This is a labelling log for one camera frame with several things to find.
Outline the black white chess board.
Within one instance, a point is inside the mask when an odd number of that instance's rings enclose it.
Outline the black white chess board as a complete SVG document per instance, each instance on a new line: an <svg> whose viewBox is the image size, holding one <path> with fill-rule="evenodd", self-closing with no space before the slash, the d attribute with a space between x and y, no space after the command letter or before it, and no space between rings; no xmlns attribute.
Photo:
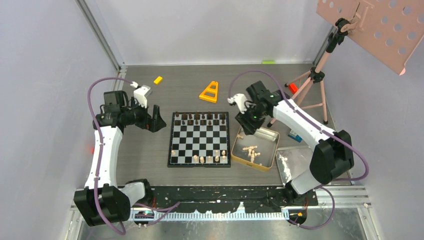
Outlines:
<svg viewBox="0 0 424 240"><path fill-rule="evenodd" d="M226 151L227 162L222 162ZM167 167L229 168L230 122L227 111L173 112Z"/></svg>

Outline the orange triangular plastic frame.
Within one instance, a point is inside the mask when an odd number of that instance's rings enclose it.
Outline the orange triangular plastic frame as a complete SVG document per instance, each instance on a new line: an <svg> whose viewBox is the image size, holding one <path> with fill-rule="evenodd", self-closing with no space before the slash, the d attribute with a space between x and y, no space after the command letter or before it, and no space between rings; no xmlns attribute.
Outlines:
<svg viewBox="0 0 424 240"><path fill-rule="evenodd" d="M199 99L216 104L218 101L219 83L212 81L199 95Z"/></svg>

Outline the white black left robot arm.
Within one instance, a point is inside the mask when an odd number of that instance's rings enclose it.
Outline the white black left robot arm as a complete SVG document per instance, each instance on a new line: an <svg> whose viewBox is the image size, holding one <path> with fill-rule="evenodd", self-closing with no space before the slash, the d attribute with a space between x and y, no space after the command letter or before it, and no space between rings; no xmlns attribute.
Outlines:
<svg viewBox="0 0 424 240"><path fill-rule="evenodd" d="M88 178L82 190L74 193L74 203L88 226L100 226L129 220L131 207L138 203L148 207L153 193L146 179L131 180L119 188L116 178L118 153L124 130L136 126L155 133L166 127L160 107L153 106L148 113L148 86L141 86L128 97L123 90L103 94L93 122L95 148Z"/></svg>

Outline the gold tin box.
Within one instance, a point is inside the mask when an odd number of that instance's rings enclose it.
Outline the gold tin box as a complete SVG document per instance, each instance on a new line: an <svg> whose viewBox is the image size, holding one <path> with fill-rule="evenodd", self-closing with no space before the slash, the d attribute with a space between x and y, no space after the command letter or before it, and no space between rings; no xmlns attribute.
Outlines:
<svg viewBox="0 0 424 240"><path fill-rule="evenodd" d="M231 159L261 172L268 172L274 165L280 140L276 131L259 128L254 134L245 134L240 128L231 148Z"/></svg>

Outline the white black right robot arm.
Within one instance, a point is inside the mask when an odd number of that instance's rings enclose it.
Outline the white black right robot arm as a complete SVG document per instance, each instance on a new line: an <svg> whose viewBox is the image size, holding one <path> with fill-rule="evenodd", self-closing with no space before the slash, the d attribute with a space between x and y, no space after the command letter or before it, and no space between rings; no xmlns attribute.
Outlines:
<svg viewBox="0 0 424 240"><path fill-rule="evenodd" d="M309 166L285 184L285 198L291 205L299 205L310 190L326 185L354 166L352 140L345 130L339 132L319 123L298 107L281 90L271 92L262 81L242 93L227 98L239 109L235 119L246 135L253 135L270 116L300 135L312 150Z"/></svg>

